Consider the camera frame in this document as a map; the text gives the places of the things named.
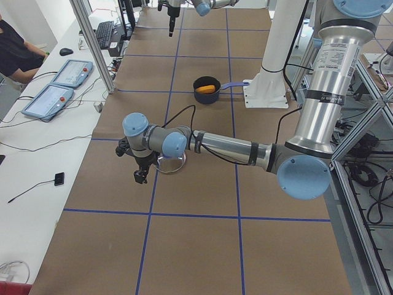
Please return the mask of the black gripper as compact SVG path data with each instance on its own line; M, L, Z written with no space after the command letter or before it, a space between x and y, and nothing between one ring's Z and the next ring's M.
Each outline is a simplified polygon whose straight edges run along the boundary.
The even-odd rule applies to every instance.
M169 16L169 37L173 36L176 19L180 15L181 1L180 0L168 0L167 3L168 16Z
M157 154L151 153L147 157L135 157L138 169L133 173L134 180L139 184L147 184L150 166L157 163Z

